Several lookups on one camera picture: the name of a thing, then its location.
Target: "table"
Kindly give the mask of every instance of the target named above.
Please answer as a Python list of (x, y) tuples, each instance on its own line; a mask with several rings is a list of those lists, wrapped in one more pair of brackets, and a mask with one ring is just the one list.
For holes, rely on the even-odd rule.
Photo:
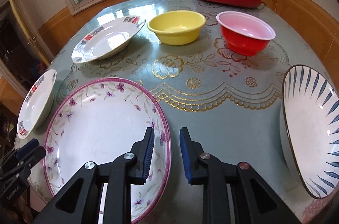
[[(160, 44), (145, 25), (117, 55), (92, 63), (74, 64), (76, 44), (96, 27), (126, 15), (146, 21), (166, 11), (193, 10), (206, 17), (199, 38), (175, 47)], [(235, 10), (254, 15), (272, 26), (276, 38), (253, 57), (225, 46), (216, 15)], [(330, 200), (315, 200), (291, 176), (279, 135), (281, 83), (286, 70), (305, 64), (329, 79), (315, 53), (284, 20), (269, 8), (247, 10), (201, 0), (131, 0), (108, 7), (92, 18), (65, 45), (50, 68), (56, 69), (54, 102), (45, 123), (25, 140), (43, 144), (49, 120), (67, 95), (99, 77), (123, 77), (148, 89), (160, 103), (172, 139), (172, 167), (167, 188), (153, 212), (141, 223), (201, 223), (202, 186), (190, 186), (184, 176), (179, 131), (188, 127), (192, 140), (221, 161), (247, 161), (303, 222)], [(51, 198), (42, 164), (32, 169), (31, 186), (48, 202)]]

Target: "metal bolt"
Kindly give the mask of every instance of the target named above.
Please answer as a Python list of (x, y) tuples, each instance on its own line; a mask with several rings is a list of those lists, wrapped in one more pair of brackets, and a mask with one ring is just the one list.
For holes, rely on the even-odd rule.
[(250, 165), (246, 162), (240, 162), (239, 163), (239, 168), (243, 169), (243, 170), (246, 170), (246, 169), (249, 169)]
[(211, 158), (211, 155), (209, 153), (201, 153), (200, 154), (200, 158), (203, 159), (203, 160), (207, 160), (207, 159), (210, 159)]
[(85, 164), (85, 168), (87, 168), (87, 169), (92, 169), (92, 168), (94, 168), (94, 166), (95, 166), (94, 162), (87, 162)]
[(131, 153), (131, 152), (127, 152), (127, 153), (125, 153), (125, 155), (124, 155), (124, 158), (127, 159), (127, 160), (130, 160), (130, 159), (132, 159), (133, 157), (134, 157), (134, 154)]

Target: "ceramic plate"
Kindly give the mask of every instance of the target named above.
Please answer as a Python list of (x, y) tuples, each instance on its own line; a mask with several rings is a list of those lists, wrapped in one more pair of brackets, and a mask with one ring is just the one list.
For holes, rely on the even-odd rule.
[(25, 139), (33, 128), (38, 127), (46, 119), (53, 103), (52, 89), (56, 76), (56, 70), (48, 70), (28, 92), (18, 117), (20, 139)]
[[(171, 165), (171, 139), (165, 116), (143, 87), (122, 78), (103, 78), (82, 86), (58, 108), (47, 129), (43, 160), (54, 196), (88, 161), (113, 161), (153, 127), (150, 173), (143, 186), (132, 185), (132, 221), (143, 219), (158, 202)], [(103, 211), (104, 198), (100, 210)]]
[(320, 199), (339, 181), (339, 100), (317, 71), (289, 68), (283, 81), (280, 136), (291, 173)]
[(126, 16), (105, 23), (76, 45), (72, 53), (73, 62), (85, 63), (116, 54), (127, 46), (144, 24), (145, 19), (140, 16)]

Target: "red and pink bowl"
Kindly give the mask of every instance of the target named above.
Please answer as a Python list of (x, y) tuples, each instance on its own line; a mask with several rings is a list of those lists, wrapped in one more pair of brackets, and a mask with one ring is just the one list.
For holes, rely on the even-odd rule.
[(228, 47), (241, 55), (254, 56), (276, 37), (271, 26), (253, 15), (221, 12), (217, 15), (217, 21)]

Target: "red chinese character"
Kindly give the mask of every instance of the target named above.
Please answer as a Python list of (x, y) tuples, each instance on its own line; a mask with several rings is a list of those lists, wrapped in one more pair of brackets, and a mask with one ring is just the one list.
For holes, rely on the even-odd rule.
[(133, 19), (132, 19), (132, 23), (134, 23), (134, 24), (137, 23), (137, 22), (139, 21), (139, 19), (140, 19), (140, 18), (138, 18), (138, 17), (133, 18)]
[(84, 37), (84, 39), (90, 40), (92, 37), (93, 37), (92, 35), (86, 35), (86, 36)]

